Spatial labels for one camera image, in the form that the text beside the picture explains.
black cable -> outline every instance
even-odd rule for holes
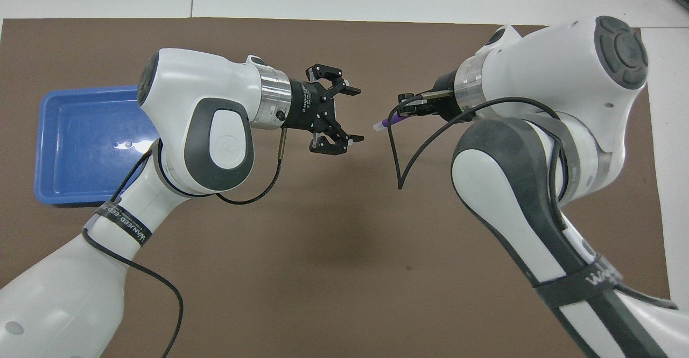
[[[273,186],[275,186],[276,181],[278,181],[278,176],[280,176],[280,170],[283,168],[283,151],[285,149],[286,137],[287,128],[283,127],[283,130],[280,133],[280,145],[278,147],[278,167],[277,169],[275,169],[275,176],[273,176],[273,180],[270,182],[270,184],[268,184],[268,187],[266,187],[266,189],[264,189],[264,191],[261,194],[251,199],[247,199],[246,201],[233,201],[232,199],[229,199],[226,196],[222,196],[221,193],[217,193],[216,196],[222,199],[222,201],[225,201],[233,205],[248,205],[249,203],[254,203],[255,201],[258,201],[258,199],[261,199],[266,194],[268,194],[268,191],[271,191],[271,189],[273,189]]]
[[[397,157],[397,149],[395,147],[395,140],[393,138],[392,134],[392,117],[397,112],[401,107],[407,105],[407,103],[420,100],[419,96],[414,96],[408,100],[404,100],[398,105],[396,105],[393,110],[388,115],[387,121],[388,121],[388,136],[390,138],[390,147],[392,148],[392,154],[393,154],[393,159],[395,161],[395,171],[397,172],[397,187],[398,189],[402,189],[404,186],[404,181],[406,180],[406,176],[409,173],[411,166],[413,166],[414,162],[416,162],[416,159],[421,155],[421,152],[428,147],[428,145],[433,142],[438,136],[440,136],[443,132],[445,132],[448,128],[452,127],[452,125],[455,125],[456,123],[462,121],[463,118],[467,117],[474,117],[475,112],[478,110],[481,110],[483,108],[487,108],[489,106],[497,105],[498,103],[507,103],[507,102],[519,102],[519,103],[526,103],[528,105],[536,106],[536,108],[539,108],[543,110],[545,113],[548,113],[551,117],[555,118],[556,120],[560,120],[559,116],[557,113],[554,112],[553,109],[548,107],[547,105],[544,105],[543,103],[540,103],[539,101],[532,100],[530,98],[524,98],[524,97],[519,97],[519,96],[507,96],[503,98],[499,98],[497,100],[492,100],[492,101],[486,101],[485,103],[481,103],[480,105],[476,105],[473,108],[468,108],[467,110],[463,111],[462,113],[459,113],[457,116],[453,117],[452,120],[448,121],[440,127],[436,132],[434,132],[422,145],[419,147],[418,150],[414,153],[414,155],[409,159],[408,164],[406,165],[406,168],[404,169],[404,173],[400,176],[400,171],[399,171],[399,159]]]
[[[127,174],[125,179],[122,181],[118,189],[114,192],[113,196],[110,197],[110,201],[114,202],[119,194],[122,192],[122,189],[125,188],[127,185],[127,182],[131,179],[133,174],[135,174],[136,170],[141,167],[141,165],[146,161],[151,156],[152,149],[148,149],[145,154],[141,155],[141,157],[136,161],[135,165],[131,167],[131,171]],[[129,265],[132,268],[135,268],[137,270],[140,270],[141,272],[144,272],[145,274],[157,279],[158,281],[162,282],[163,284],[167,285],[170,290],[174,293],[174,295],[177,297],[177,303],[179,304],[179,312],[177,315],[177,325],[175,325],[174,333],[172,333],[172,338],[170,338],[170,343],[167,344],[167,348],[165,349],[165,352],[162,355],[162,358],[165,358],[167,354],[170,352],[172,349],[172,345],[175,342],[175,339],[177,339],[177,334],[179,334],[179,329],[182,327],[182,316],[184,313],[184,301],[182,300],[182,294],[180,294],[179,290],[177,287],[174,286],[171,282],[167,281],[165,277],[160,276],[159,274],[153,272],[152,270],[144,267],[143,265],[140,265],[138,263],[135,263],[131,260],[125,259],[121,255],[118,255],[117,253],[111,251],[110,249],[106,248],[103,245],[100,245],[100,243],[96,242],[91,238],[91,236],[88,235],[88,228],[84,226],[84,228],[81,230],[81,235],[84,237],[84,240],[89,243],[89,245],[93,246],[94,248],[100,250],[101,252],[105,253],[106,255],[114,258],[115,260],[118,260],[121,263],[125,263]]]

blue container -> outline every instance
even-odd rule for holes
[[[52,91],[39,113],[34,194],[48,204],[106,201],[157,138],[136,86]]]

silver metal ring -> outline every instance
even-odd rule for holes
[[[258,106],[252,127],[268,130],[280,128],[290,113],[290,79],[278,69],[259,64],[254,66],[261,76],[261,104]]]

white robotic arm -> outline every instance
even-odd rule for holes
[[[334,95],[359,89],[337,68],[314,65],[307,76],[289,79],[254,56],[236,64],[197,51],[157,52],[141,76],[138,103],[160,139],[140,176],[96,211],[83,236],[0,290],[0,356],[100,356],[123,316],[128,267],[88,240],[131,260],[180,203],[241,184],[254,163],[250,128],[283,128],[278,162],[286,128],[312,132],[310,151],[330,155],[362,140],[344,132],[334,112]]]
[[[506,25],[432,90],[400,95],[398,115],[384,122],[477,120],[455,149],[453,186],[588,356],[689,351],[689,313],[623,285],[559,210],[620,173],[647,68],[638,34],[612,17],[524,38]]]

velcro strap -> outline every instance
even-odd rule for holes
[[[573,275],[534,287],[548,308],[557,308],[595,297],[622,281],[622,275],[602,255]]]
[[[96,210],[96,214],[103,218],[110,219],[112,223],[122,228],[122,230],[130,235],[131,238],[134,238],[141,246],[143,246],[146,241],[148,241],[148,238],[151,238],[153,235],[146,225],[117,203],[110,201],[103,203],[98,210]]]

